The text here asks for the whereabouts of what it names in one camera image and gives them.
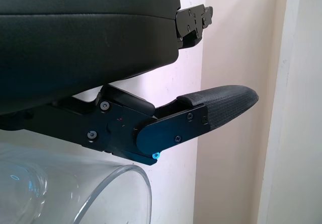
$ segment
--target hex screw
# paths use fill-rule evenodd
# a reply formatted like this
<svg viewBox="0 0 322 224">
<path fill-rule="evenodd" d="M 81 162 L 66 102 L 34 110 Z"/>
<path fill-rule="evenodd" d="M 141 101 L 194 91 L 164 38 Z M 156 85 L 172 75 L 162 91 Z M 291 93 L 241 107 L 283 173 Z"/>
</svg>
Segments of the hex screw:
<svg viewBox="0 0 322 224">
<path fill-rule="evenodd" d="M 176 136 L 176 137 L 175 137 L 175 142 L 176 142 L 176 143 L 181 143 L 181 141 L 182 141 L 181 136 Z"/>
<path fill-rule="evenodd" d="M 87 133 L 87 137 L 91 140 L 95 139 L 97 137 L 97 133 L 95 131 L 89 131 Z"/>
<path fill-rule="evenodd" d="M 192 114 L 192 113 L 188 113 L 188 115 L 187 115 L 187 119 L 188 119 L 189 121 L 191 121 L 191 120 L 193 119 L 193 114 Z"/>
<path fill-rule="evenodd" d="M 100 107 L 103 111 L 107 111 L 110 108 L 110 104 L 108 102 L 101 102 Z"/>
</svg>

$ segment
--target blue light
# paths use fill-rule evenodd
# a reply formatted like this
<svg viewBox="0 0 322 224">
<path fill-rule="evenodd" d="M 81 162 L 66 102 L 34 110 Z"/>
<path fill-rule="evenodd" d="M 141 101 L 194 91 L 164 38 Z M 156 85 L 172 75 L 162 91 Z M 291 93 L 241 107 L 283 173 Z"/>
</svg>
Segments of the blue light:
<svg viewBox="0 0 322 224">
<path fill-rule="evenodd" d="M 11 178 L 13 178 L 14 180 L 20 180 L 17 176 L 15 175 L 10 175 Z"/>
<path fill-rule="evenodd" d="M 29 191 L 32 191 L 32 183 L 29 181 Z"/>
<path fill-rule="evenodd" d="M 155 160 L 157 160 L 158 158 L 160 158 L 160 153 L 155 153 L 152 155 L 152 158 L 154 158 Z"/>
</svg>

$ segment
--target bolt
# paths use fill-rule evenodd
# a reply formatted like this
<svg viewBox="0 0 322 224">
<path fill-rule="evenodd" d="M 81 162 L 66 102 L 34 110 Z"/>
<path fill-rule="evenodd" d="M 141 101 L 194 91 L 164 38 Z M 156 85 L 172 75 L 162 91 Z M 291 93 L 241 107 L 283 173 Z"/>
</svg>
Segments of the bolt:
<svg viewBox="0 0 322 224">
<path fill-rule="evenodd" d="M 189 121 L 191 121 L 191 120 L 193 119 L 193 114 L 192 114 L 192 113 L 188 113 L 188 115 L 187 115 L 187 119 L 188 119 Z"/>
<path fill-rule="evenodd" d="M 203 116 L 202 119 L 201 119 L 201 122 L 203 124 L 207 124 L 208 123 L 208 117 L 207 116 Z"/>
<path fill-rule="evenodd" d="M 89 132 L 87 133 L 87 137 L 88 137 L 89 139 L 95 139 L 95 138 L 97 137 L 97 133 L 96 133 L 95 131 L 89 131 Z"/>
<path fill-rule="evenodd" d="M 108 102 L 101 102 L 100 107 L 103 111 L 107 111 L 110 108 L 110 104 Z"/>
<path fill-rule="evenodd" d="M 181 143 L 181 140 L 182 140 L 181 136 L 176 136 L 175 137 L 175 142 L 176 143 Z"/>
<path fill-rule="evenodd" d="M 160 158 L 160 153 L 155 153 L 154 155 L 152 155 L 152 158 L 157 160 L 158 158 Z"/>
</svg>

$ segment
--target white wall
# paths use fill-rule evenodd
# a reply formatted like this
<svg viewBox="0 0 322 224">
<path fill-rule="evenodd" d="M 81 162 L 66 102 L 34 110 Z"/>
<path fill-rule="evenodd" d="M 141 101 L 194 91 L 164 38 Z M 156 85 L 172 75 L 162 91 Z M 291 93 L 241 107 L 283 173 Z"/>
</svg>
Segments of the white wall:
<svg viewBox="0 0 322 224">
<path fill-rule="evenodd" d="M 283 0 L 206 2 L 214 7 L 214 16 L 204 33 L 202 88 L 245 85 L 257 91 L 260 101 L 199 138 L 194 223 L 249 224 L 252 209 L 257 217 L 261 189 L 257 173 L 262 178 L 265 152 L 261 159 L 258 155 L 261 145 L 264 149 L 267 145 L 278 63 L 273 44 L 279 43 L 285 4 Z M 282 10 L 275 20 L 277 7 Z"/>
<path fill-rule="evenodd" d="M 280 117 L 271 123 L 260 224 L 322 223 L 321 8 L 322 0 L 300 0 L 297 22 L 296 9 L 289 12 L 296 22 L 294 48 L 290 61 L 280 63 L 276 87 L 286 86 L 274 100 L 273 116 Z"/>
</svg>

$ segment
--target black metal bracket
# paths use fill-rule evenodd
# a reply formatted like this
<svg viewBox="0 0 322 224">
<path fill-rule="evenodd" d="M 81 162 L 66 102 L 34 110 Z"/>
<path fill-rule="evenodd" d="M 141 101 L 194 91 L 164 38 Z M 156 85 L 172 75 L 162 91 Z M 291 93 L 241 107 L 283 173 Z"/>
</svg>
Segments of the black metal bracket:
<svg viewBox="0 0 322 224">
<path fill-rule="evenodd" d="M 106 85 L 92 102 L 69 97 L 0 116 L 0 129 L 26 129 L 97 151 L 153 165 L 159 153 L 210 131 L 207 107 L 178 100 L 151 103 Z"/>
<path fill-rule="evenodd" d="M 204 5 L 180 10 L 176 16 L 178 47 L 190 48 L 202 39 L 203 29 L 212 23 L 213 8 Z"/>
</svg>

